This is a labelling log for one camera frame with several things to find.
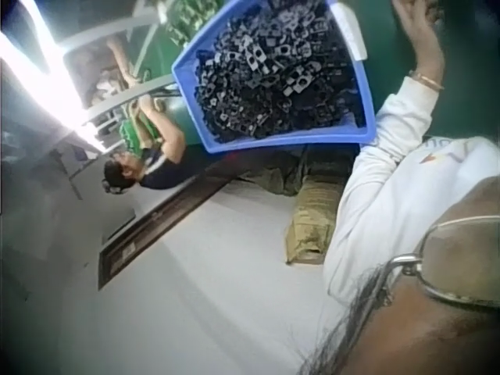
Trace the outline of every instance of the person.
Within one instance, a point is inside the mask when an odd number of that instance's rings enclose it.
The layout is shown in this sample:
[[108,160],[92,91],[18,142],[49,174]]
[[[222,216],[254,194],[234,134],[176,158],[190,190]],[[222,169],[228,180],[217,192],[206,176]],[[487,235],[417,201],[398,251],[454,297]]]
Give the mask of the person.
[[355,160],[325,259],[345,318],[300,374],[500,373],[500,150],[423,141],[445,56],[435,2],[392,0],[416,55]]
[[[137,85],[139,82],[129,71],[130,64],[120,40],[111,37],[107,45],[129,88]],[[173,188],[201,172],[213,160],[201,146],[186,148],[183,131],[156,108],[151,95],[142,95],[131,107],[142,155],[138,157],[132,152],[111,155],[104,165],[102,185],[106,192],[122,194],[135,184],[155,190]],[[161,144],[154,142],[138,115],[139,111],[158,129]]]

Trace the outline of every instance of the eyeglass frame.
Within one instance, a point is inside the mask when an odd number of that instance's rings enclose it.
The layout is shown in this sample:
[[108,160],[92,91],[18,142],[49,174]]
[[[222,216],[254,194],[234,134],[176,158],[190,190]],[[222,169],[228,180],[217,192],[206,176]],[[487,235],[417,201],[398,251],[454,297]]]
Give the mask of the eyeglass frame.
[[469,305],[488,309],[500,309],[500,302],[486,301],[471,297],[460,296],[455,293],[440,291],[429,282],[425,281],[422,276],[422,262],[423,262],[423,250],[429,236],[432,235],[436,230],[443,227],[450,227],[455,224],[465,223],[467,221],[498,221],[500,223],[500,215],[490,215],[490,216],[473,216],[463,219],[450,220],[445,223],[438,223],[429,228],[429,230],[423,236],[422,241],[419,245],[419,250],[413,254],[399,255],[392,258],[382,269],[380,276],[375,283],[375,288],[373,289],[369,301],[366,303],[365,309],[359,320],[359,325],[356,328],[355,333],[348,344],[348,350],[351,350],[354,344],[358,341],[359,335],[363,331],[368,318],[372,311],[379,309],[381,306],[390,306],[393,302],[393,297],[390,292],[390,287],[388,285],[389,276],[394,270],[402,267],[402,274],[409,277],[416,277],[419,286],[422,287],[423,291],[433,299],[436,299],[443,303],[450,303],[455,305]]

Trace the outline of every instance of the eyeglasses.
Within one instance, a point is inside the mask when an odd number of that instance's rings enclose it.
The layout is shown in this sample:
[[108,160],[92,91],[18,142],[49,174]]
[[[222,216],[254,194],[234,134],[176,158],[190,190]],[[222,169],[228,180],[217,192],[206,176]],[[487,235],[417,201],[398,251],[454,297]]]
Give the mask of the eyeglasses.
[[371,312],[392,303],[394,271],[416,277],[443,303],[500,309],[500,216],[476,216],[434,225],[417,252],[393,258],[382,270],[348,344],[357,342]]

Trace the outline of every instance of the black hair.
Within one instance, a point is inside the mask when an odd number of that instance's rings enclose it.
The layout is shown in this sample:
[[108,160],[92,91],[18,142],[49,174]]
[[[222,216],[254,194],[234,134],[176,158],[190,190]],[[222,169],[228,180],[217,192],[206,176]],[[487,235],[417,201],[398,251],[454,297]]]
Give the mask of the black hair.
[[132,188],[135,182],[134,179],[123,175],[123,166],[116,160],[108,160],[104,164],[102,187],[106,193],[123,194],[127,189]]
[[362,287],[358,290],[348,314],[327,335],[323,344],[307,359],[299,370],[299,375],[338,375],[344,368],[352,340],[366,306],[373,296],[377,282],[384,272],[384,266],[378,267],[362,278]]

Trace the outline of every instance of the black shirt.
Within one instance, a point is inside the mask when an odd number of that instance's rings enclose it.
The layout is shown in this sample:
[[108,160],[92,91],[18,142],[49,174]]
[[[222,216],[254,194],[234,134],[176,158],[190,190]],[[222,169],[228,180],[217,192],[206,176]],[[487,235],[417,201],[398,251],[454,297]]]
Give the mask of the black shirt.
[[209,154],[201,145],[187,146],[179,164],[169,161],[160,147],[144,148],[142,160],[146,165],[146,173],[139,184],[155,190],[174,188],[218,159],[220,156]]

